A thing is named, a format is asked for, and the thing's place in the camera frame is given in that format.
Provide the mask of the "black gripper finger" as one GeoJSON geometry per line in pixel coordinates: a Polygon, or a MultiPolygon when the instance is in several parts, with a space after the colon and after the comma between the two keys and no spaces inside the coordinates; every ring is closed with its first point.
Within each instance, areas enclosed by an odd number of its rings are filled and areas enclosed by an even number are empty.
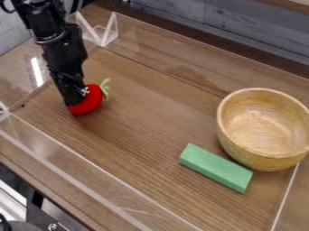
{"type": "Polygon", "coordinates": [[[82,78],[55,74],[53,81],[67,106],[75,106],[86,98],[86,85],[82,78]]]}

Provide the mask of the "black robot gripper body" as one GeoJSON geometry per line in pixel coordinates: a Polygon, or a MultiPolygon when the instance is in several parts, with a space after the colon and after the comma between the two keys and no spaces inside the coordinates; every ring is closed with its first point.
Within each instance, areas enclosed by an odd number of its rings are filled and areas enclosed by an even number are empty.
{"type": "Polygon", "coordinates": [[[82,65],[88,54],[82,29],[75,23],[49,23],[40,28],[40,46],[47,67],[55,76],[83,79],[82,65]]]}

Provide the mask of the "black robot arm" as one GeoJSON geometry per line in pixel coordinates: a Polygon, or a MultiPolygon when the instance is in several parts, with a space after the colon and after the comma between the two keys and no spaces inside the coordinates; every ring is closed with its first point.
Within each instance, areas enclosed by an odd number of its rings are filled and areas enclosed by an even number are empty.
{"type": "Polygon", "coordinates": [[[82,64],[88,58],[82,29],[65,21],[60,0],[11,0],[35,43],[43,49],[43,59],[51,78],[67,106],[86,98],[82,64]]]}

